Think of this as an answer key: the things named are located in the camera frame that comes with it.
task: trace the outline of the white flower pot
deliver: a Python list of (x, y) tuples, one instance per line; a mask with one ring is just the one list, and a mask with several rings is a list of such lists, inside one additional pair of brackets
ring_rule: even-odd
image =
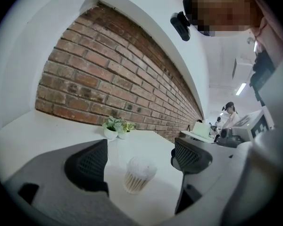
[(129, 136), (129, 134), (129, 132), (119, 132), (118, 137), (124, 140)]
[(111, 131), (107, 128), (104, 128), (104, 135), (105, 137), (107, 137), (108, 139), (115, 139), (118, 135), (117, 131)]

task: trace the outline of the white wall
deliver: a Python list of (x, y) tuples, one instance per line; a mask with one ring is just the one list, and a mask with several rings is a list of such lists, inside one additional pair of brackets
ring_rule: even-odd
[[(183, 42), (170, 24), (178, 0), (103, 0), (132, 18), (178, 66), (200, 110), (208, 105), (208, 68), (199, 33)], [(34, 108), (43, 66), (62, 32), (94, 0), (18, 0), (0, 26), (0, 129)]]

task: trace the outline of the white table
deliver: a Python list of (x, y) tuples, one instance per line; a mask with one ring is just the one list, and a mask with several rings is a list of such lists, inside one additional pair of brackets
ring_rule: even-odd
[[(6, 181), (29, 160), (42, 153), (105, 138), (102, 128), (31, 111), (0, 130), (0, 180)], [(104, 180), (111, 201), (144, 226), (174, 215), (183, 175), (170, 163), (174, 144), (153, 131), (133, 131), (126, 140), (108, 141)], [(156, 176), (139, 195), (122, 187), (126, 164), (146, 156), (157, 166)]]
[(206, 139), (206, 138), (200, 137), (200, 136), (192, 133), (191, 131), (187, 131), (187, 130), (182, 130), (181, 132), (186, 134), (186, 135), (188, 135), (188, 136), (190, 136), (190, 137), (192, 137), (192, 138), (195, 138), (195, 139), (197, 139), (199, 141), (207, 142), (207, 143), (214, 143), (214, 138), (210, 138), (209, 137), (208, 139)]

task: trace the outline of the desk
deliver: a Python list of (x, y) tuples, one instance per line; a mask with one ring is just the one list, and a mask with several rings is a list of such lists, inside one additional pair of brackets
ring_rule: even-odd
[[(0, 181), (5, 182), (37, 155), (103, 138), (102, 127), (31, 111), (0, 130)], [(126, 140), (108, 140), (104, 180), (109, 197), (143, 226), (174, 216), (183, 175), (170, 163), (173, 148), (173, 143), (153, 131), (132, 131)], [(137, 155), (153, 160), (158, 170), (139, 195), (130, 195), (123, 189), (122, 180), (126, 164)]]
[(197, 140), (199, 140), (199, 141), (202, 141), (202, 142), (214, 143), (214, 139), (213, 139), (213, 138), (210, 138), (210, 137), (209, 137), (208, 139), (206, 139), (206, 138), (200, 137), (200, 136), (198, 136), (198, 135), (195, 135), (195, 134), (192, 133), (191, 131), (182, 130), (181, 133), (184, 133), (184, 134), (186, 134), (187, 136), (190, 136), (190, 137), (195, 138), (195, 139), (197, 139)]

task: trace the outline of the person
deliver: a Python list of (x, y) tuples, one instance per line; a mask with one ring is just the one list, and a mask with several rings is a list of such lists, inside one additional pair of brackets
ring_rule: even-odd
[(206, 36), (250, 29), (256, 52), (266, 51), (274, 67), (283, 59), (283, 28), (263, 0), (183, 0), (186, 17)]
[(221, 129), (223, 127), (224, 123), (221, 121), (221, 117), (217, 117), (217, 121), (215, 122), (214, 126), (216, 126), (216, 131), (220, 134)]
[(226, 112), (230, 115), (230, 118), (228, 118), (226, 123), (223, 125), (223, 128), (230, 128), (234, 124), (236, 124), (238, 121), (240, 121), (240, 117), (238, 113), (236, 112), (233, 102), (227, 103), (225, 107), (222, 108), (222, 110), (226, 110)]

